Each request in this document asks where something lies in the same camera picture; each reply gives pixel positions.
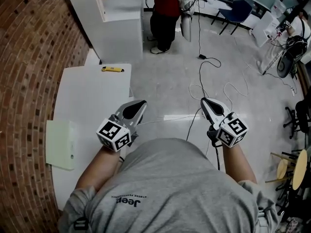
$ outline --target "gray t-shirt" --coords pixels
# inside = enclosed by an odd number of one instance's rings
[[[275,204],[258,185],[236,183],[181,139],[142,144],[98,193],[74,190],[60,232],[74,232],[81,217],[87,232],[272,233],[277,226]]]

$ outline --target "black pants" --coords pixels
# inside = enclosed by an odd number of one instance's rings
[[[170,49],[175,40],[175,27],[178,18],[160,15],[156,11],[152,13],[150,18],[151,32],[157,39],[157,48],[161,51]]]

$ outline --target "round wooden stool top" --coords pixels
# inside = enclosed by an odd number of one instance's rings
[[[305,177],[307,169],[307,151],[302,150],[298,156],[293,176],[293,190],[297,190]]]
[[[288,163],[289,163],[288,160],[282,159],[280,163],[278,164],[277,170],[276,170],[276,178],[278,180],[284,178],[286,171],[287,171]]]

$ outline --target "chair leg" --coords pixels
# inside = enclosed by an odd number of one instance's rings
[[[285,156],[283,156],[283,155],[280,155],[280,154],[277,154],[277,153],[272,153],[272,152],[271,152],[270,154],[271,154],[271,155],[274,155],[274,156],[276,156],[276,157],[278,157],[278,158],[280,158],[280,159],[288,160],[289,162],[296,164],[296,160],[287,158],[287,157],[285,157]]]
[[[226,27],[228,26],[228,24],[229,24],[229,22],[227,22],[227,24],[224,26],[223,30],[220,32],[220,34],[219,34],[219,35],[221,35],[221,34],[222,34],[222,32],[226,29]]]
[[[288,125],[290,125],[291,123],[293,123],[292,121],[290,121],[289,123],[285,123],[283,124],[283,128],[286,128]]]
[[[266,183],[280,182],[280,181],[289,180],[289,179],[291,179],[291,178],[292,178],[292,177],[285,177],[285,178],[282,178],[282,179],[276,179],[276,180],[272,180],[272,181],[266,181]]]
[[[295,159],[297,159],[297,158],[298,158],[298,156],[297,156],[297,155],[294,155],[294,154],[291,154],[291,153],[282,152],[282,154],[287,155],[287,156],[290,156],[290,157],[295,158]]]
[[[295,110],[290,110],[289,107],[285,107],[285,110],[287,110],[288,113],[290,114],[292,121],[293,120],[296,121]]]
[[[235,26],[234,30],[231,32],[231,35],[235,32],[235,30],[238,28],[239,25],[240,25],[240,24],[238,23],[238,24]]]
[[[212,21],[211,25],[213,25],[214,21],[216,20],[217,16],[219,15],[220,11],[218,11],[216,17],[214,18],[214,20]]]

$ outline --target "concrete floor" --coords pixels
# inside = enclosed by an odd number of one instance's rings
[[[199,27],[198,16],[192,22],[192,42],[186,41],[180,32],[179,22],[176,25],[175,41],[166,54],[153,55],[149,52],[154,42],[148,42],[146,37],[150,33],[151,13],[144,14],[144,54],[143,60],[133,65],[131,87],[136,99],[148,102],[143,121],[161,121],[142,124],[138,127],[139,137],[131,149],[151,139],[159,137],[178,137],[186,139],[192,118],[200,108],[200,101],[190,96],[189,84],[199,84]],[[304,134],[297,134],[289,139],[290,128],[283,128],[284,122],[289,120],[285,106],[294,108],[302,100],[303,95],[298,81],[290,77],[283,79],[297,89],[292,95],[291,88],[282,83],[282,80],[270,75],[259,74],[256,59],[264,54],[268,45],[261,49],[256,46],[253,36],[248,30],[238,28],[230,35],[234,25],[229,25],[222,35],[219,35],[223,25],[211,19],[200,16],[201,25],[201,54],[206,57],[217,58],[221,61],[220,68],[211,64],[203,64],[201,74],[204,89],[210,97],[224,102],[231,108],[230,100],[224,94],[226,83],[234,85],[242,94],[239,94],[232,85],[227,84],[225,92],[233,101],[233,111],[242,117],[250,130],[241,147],[254,170],[259,184],[265,189],[268,196],[276,198],[274,191],[278,183],[265,184],[266,180],[276,178],[276,166],[279,160],[271,157],[270,152],[281,153],[304,148]],[[276,68],[269,71],[276,75]],[[200,87],[191,86],[194,97],[203,96]],[[181,120],[168,121],[179,117]],[[215,149],[208,148],[209,138],[206,132],[210,123],[201,117],[195,119],[189,141],[194,143],[207,154],[209,160],[217,167]],[[224,170],[222,150],[220,151],[221,170]]]

